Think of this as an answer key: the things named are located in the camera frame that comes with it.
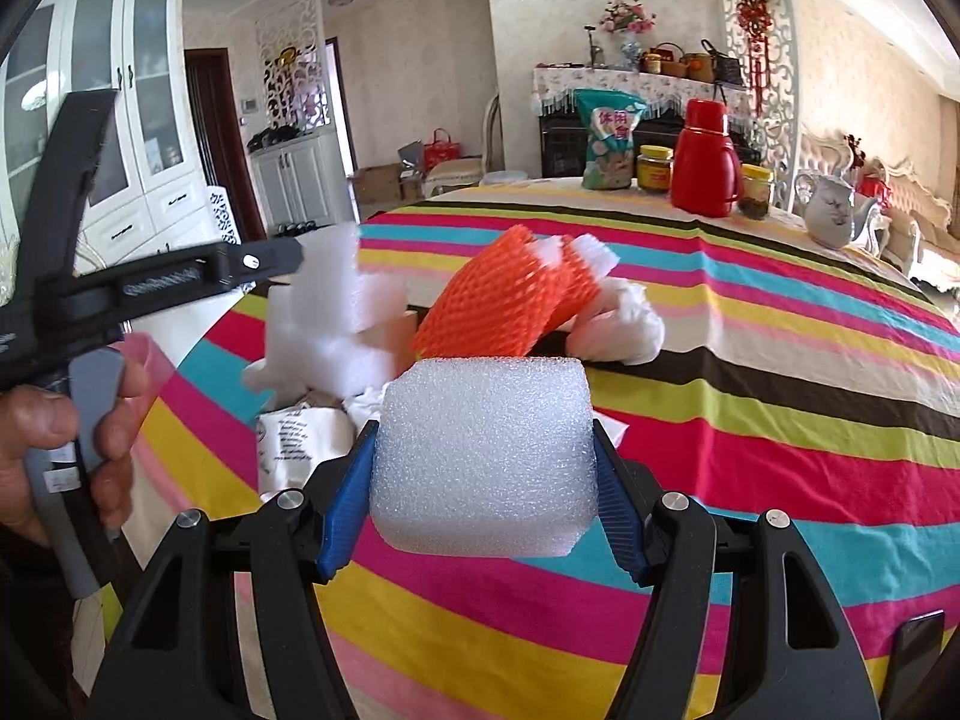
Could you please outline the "white carved sofa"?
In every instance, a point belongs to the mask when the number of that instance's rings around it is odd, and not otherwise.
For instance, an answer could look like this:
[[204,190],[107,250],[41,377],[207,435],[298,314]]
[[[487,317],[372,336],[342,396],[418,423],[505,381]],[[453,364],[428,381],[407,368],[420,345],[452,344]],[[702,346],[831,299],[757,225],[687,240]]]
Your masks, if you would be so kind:
[[958,239],[950,234],[952,210],[921,184],[913,165],[887,166],[867,158],[853,135],[800,134],[794,211],[811,196],[804,176],[832,174],[854,188],[854,243],[939,293],[958,291]]

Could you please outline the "red thermos jug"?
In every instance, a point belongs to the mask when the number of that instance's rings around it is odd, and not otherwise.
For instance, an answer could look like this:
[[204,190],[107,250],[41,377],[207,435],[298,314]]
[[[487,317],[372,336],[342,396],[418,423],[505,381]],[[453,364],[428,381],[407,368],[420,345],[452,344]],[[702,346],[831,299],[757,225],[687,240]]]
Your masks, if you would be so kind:
[[726,106],[719,101],[690,99],[675,148],[672,205],[692,215],[726,218],[742,189]]

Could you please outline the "orange foam net small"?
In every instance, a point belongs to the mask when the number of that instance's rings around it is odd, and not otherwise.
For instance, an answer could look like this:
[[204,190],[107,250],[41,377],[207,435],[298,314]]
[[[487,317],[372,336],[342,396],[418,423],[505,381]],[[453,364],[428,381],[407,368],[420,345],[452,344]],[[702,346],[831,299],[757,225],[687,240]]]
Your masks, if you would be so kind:
[[619,255],[592,234],[563,236],[562,255],[565,289],[545,325],[547,332],[562,327],[594,301],[601,292],[601,282],[620,261]]

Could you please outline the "white paper pouch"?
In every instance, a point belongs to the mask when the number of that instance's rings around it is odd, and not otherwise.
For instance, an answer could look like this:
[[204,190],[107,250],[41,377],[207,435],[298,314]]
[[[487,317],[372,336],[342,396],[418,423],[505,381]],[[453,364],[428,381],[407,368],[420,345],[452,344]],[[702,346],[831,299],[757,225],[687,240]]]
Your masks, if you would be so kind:
[[612,418],[612,416],[604,415],[604,413],[597,410],[592,411],[592,416],[594,416],[594,419],[604,428],[604,433],[608,437],[608,440],[610,440],[610,444],[612,444],[615,449],[618,449],[620,445],[622,445],[623,438],[630,424],[620,421],[617,418]]

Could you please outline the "cardboard box on floor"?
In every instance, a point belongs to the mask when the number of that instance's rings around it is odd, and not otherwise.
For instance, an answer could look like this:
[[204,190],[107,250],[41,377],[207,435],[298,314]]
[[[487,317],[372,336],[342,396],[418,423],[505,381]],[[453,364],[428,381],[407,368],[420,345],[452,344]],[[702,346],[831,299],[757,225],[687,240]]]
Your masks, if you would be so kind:
[[404,200],[402,190],[402,164],[363,167],[352,177],[356,201],[362,205],[371,203],[400,203]]

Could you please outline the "pink flower vase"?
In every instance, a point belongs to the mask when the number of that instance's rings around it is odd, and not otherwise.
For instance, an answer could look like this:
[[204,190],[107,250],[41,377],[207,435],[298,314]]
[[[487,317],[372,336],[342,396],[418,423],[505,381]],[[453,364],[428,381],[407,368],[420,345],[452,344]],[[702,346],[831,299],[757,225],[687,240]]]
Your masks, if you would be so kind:
[[608,0],[597,28],[613,39],[619,53],[615,65],[636,70],[644,39],[656,29],[656,15],[641,0]]

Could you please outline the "orange foam net large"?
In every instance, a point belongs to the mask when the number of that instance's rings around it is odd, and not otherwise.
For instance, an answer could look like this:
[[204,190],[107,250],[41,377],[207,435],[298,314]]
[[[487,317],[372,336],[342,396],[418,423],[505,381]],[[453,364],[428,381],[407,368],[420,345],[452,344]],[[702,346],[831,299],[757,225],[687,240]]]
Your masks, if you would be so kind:
[[511,226],[454,273],[413,339],[416,359],[522,358],[547,331],[569,271],[560,236]]

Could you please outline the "white foam block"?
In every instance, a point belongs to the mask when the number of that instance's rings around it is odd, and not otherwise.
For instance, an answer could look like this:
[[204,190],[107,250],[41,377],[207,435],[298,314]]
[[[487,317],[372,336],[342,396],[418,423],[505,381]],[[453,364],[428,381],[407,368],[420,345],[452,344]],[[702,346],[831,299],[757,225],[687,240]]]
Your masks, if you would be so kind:
[[370,516],[405,553],[563,557],[597,515],[576,359],[417,362],[387,387],[374,448]]

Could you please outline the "cream side chair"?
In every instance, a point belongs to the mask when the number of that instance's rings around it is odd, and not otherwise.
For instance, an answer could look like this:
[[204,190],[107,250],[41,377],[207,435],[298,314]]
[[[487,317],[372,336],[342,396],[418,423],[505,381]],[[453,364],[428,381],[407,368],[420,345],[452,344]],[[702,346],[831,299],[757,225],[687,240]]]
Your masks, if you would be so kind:
[[423,182],[423,197],[432,199],[459,188],[477,187],[483,177],[504,165],[500,94],[494,93],[483,114],[480,154],[444,160],[432,167]]

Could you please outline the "white shoe cabinet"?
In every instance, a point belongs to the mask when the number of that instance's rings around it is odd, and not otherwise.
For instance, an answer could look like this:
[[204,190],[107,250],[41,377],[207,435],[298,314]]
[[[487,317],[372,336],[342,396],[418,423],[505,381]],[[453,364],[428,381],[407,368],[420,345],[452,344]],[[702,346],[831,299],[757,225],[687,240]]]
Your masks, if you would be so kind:
[[259,149],[249,158],[249,167],[270,234],[297,224],[331,226],[358,220],[333,125]]

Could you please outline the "white L-shaped foam piece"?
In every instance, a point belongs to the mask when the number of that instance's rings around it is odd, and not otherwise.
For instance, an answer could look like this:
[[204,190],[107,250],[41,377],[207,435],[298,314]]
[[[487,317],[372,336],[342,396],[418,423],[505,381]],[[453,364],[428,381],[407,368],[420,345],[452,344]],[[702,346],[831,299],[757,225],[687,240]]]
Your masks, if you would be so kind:
[[299,238],[301,268],[267,293],[265,355],[242,372],[251,392],[281,401],[316,390],[345,400],[395,379],[373,328],[407,309],[407,283],[359,268],[359,226],[342,223]]

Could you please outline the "beige cardboard box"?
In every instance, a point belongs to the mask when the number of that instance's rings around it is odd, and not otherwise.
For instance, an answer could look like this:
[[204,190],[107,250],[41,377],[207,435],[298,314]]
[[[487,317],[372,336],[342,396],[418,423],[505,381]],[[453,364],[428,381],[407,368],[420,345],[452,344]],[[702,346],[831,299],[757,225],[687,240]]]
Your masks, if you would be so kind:
[[402,316],[394,317],[373,328],[373,344],[391,355],[395,377],[404,374],[415,362],[413,339],[416,327],[418,316],[415,310],[405,310]]

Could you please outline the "white round stool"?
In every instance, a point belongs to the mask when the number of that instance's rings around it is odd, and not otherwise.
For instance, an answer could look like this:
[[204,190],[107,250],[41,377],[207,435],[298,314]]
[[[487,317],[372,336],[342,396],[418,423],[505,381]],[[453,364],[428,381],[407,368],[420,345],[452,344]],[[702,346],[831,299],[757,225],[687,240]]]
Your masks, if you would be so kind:
[[509,185],[527,181],[529,176],[524,171],[491,171],[480,179],[480,187],[492,185]]

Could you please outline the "white tissue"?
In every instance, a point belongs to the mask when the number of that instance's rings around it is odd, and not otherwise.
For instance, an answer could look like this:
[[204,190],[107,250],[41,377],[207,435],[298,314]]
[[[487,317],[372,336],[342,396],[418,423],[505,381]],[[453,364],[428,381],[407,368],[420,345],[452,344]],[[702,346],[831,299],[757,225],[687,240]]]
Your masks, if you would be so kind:
[[347,397],[342,401],[343,411],[352,420],[356,432],[361,433],[366,422],[381,419],[382,403],[386,396],[388,383],[381,387],[366,387],[359,395]]

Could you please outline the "red handbag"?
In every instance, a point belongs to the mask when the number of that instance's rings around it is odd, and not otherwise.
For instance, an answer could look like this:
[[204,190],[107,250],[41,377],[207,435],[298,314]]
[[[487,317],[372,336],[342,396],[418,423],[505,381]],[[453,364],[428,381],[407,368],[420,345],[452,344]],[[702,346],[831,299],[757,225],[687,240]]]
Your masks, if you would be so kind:
[[423,143],[423,172],[430,174],[438,164],[459,160],[462,145],[445,128],[435,128],[431,138]]

